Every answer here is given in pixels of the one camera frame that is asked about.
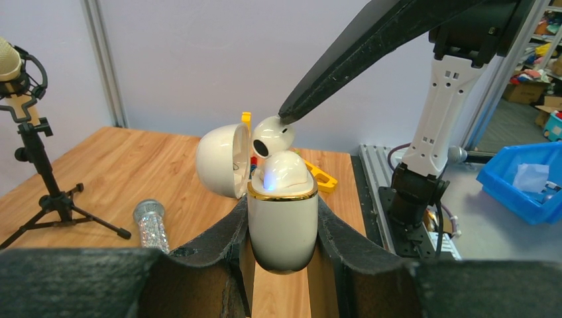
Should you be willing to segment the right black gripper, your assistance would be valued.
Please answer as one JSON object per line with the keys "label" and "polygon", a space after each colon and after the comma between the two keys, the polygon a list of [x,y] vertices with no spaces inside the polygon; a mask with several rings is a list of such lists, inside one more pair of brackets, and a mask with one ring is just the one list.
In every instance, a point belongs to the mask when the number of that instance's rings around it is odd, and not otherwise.
{"label": "right black gripper", "polygon": [[289,94],[278,111],[299,121],[379,59],[429,32],[433,57],[482,68],[508,55],[534,5],[518,1],[369,1]]}

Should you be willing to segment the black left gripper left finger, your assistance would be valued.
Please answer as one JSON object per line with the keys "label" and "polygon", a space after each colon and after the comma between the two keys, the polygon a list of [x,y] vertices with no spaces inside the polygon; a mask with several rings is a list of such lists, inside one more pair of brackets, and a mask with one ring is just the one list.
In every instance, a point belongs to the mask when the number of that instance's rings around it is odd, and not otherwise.
{"label": "black left gripper left finger", "polygon": [[2,317],[248,317],[247,200],[190,242],[155,248],[12,248]]}

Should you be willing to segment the white earbud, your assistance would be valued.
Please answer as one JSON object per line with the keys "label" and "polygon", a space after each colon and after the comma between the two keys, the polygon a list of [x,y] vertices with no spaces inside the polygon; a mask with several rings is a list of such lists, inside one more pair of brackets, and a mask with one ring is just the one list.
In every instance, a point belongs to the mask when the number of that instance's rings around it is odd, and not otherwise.
{"label": "white earbud", "polygon": [[295,139],[295,130],[285,125],[279,116],[271,116],[261,121],[252,136],[254,153],[261,158],[269,158],[276,152],[288,150]]}
{"label": "white earbud", "polygon": [[262,188],[268,193],[301,193],[313,188],[309,171],[295,152],[274,153],[260,166]]}

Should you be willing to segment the white earbud charging case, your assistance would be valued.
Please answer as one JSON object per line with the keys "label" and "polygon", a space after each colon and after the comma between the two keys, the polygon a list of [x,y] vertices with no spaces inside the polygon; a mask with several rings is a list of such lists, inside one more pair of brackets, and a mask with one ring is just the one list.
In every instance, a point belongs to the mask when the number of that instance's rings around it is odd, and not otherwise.
{"label": "white earbud charging case", "polygon": [[245,124],[216,128],[200,140],[196,170],[200,182],[217,195],[247,201],[253,254],[269,272],[289,274],[304,269],[315,248],[319,196],[317,182],[301,193],[268,193],[260,166],[267,158],[253,150]]}

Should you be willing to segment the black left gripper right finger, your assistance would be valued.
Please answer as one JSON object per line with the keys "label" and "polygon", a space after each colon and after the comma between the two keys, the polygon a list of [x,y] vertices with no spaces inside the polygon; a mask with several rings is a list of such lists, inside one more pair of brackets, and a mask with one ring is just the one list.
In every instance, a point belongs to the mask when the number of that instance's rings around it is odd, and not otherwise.
{"label": "black left gripper right finger", "polygon": [[556,262],[409,259],[319,202],[307,268],[312,317],[560,317]]}

